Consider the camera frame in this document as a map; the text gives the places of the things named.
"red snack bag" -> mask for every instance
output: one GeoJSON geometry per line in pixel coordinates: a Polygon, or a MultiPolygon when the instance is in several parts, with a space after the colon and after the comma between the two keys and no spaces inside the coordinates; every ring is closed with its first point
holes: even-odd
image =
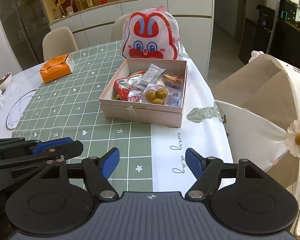
{"type": "Polygon", "coordinates": [[[122,101],[128,101],[128,94],[132,86],[143,76],[146,71],[139,71],[125,78],[119,78],[114,82],[114,88],[122,101]]]}

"metal screw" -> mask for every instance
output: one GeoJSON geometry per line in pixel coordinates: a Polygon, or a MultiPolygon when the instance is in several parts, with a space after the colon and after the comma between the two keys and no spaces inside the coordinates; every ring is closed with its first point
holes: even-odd
{"type": "Polygon", "coordinates": [[[203,192],[200,190],[191,190],[188,195],[190,198],[202,198],[203,192]]]}
{"type": "Polygon", "coordinates": [[[115,196],[115,192],[112,190],[104,190],[100,193],[102,198],[113,198],[115,196]]]}

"pink box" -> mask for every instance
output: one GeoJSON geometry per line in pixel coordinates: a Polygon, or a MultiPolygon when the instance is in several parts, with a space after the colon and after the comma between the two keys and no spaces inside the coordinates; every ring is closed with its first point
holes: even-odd
{"type": "Polygon", "coordinates": [[[101,94],[99,98],[101,109],[108,118],[181,127],[187,82],[186,76],[187,62],[184,60],[127,58],[101,94]],[[137,71],[147,70],[151,64],[166,69],[167,73],[173,73],[184,78],[181,107],[112,99],[116,95],[114,88],[115,80],[127,77],[137,71]]]}

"gift box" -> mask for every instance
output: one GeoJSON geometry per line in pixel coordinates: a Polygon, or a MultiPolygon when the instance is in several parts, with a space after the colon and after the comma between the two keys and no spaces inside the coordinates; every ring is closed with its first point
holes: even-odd
{"type": "Polygon", "coordinates": [[[40,75],[48,83],[57,78],[69,75],[74,69],[74,60],[70,54],[55,57],[43,65],[40,75]]]}
{"type": "Polygon", "coordinates": [[[187,62],[184,60],[127,58],[101,94],[99,98],[100,107],[108,118],[181,127],[184,95],[186,93],[186,76],[187,62]],[[182,104],[180,107],[113,100],[116,95],[115,80],[127,77],[131,73],[147,70],[151,64],[166,69],[167,73],[173,73],[184,78],[182,104]]]}

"white cabinet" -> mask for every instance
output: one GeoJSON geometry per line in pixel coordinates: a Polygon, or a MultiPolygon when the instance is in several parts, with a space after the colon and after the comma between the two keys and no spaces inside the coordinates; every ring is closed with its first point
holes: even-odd
{"type": "Polygon", "coordinates": [[[115,22],[122,16],[120,3],[96,8],[81,14],[84,28],[115,22]]]}
{"type": "Polygon", "coordinates": [[[166,11],[168,10],[168,2],[167,0],[137,0],[131,2],[122,2],[121,8],[122,13],[133,13],[137,11],[141,11],[149,8],[157,8],[163,5],[166,11]]]}
{"type": "Polygon", "coordinates": [[[69,27],[72,32],[84,29],[80,14],[73,15],[69,18],[63,19],[62,21],[54,23],[54,24],[50,25],[50,28],[53,31],[62,26],[69,27]]]}
{"type": "Polygon", "coordinates": [[[212,16],[212,0],[168,0],[168,12],[172,15],[212,16]]]}
{"type": "Polygon", "coordinates": [[[90,46],[110,42],[113,24],[104,25],[86,30],[90,46]]]}
{"type": "Polygon", "coordinates": [[[180,30],[180,40],[201,75],[208,75],[208,59],[211,40],[211,19],[176,17],[180,30]]]}
{"type": "Polygon", "coordinates": [[[74,33],[73,36],[74,36],[75,42],[77,43],[79,49],[85,49],[85,48],[90,47],[85,31],[74,33]]]}

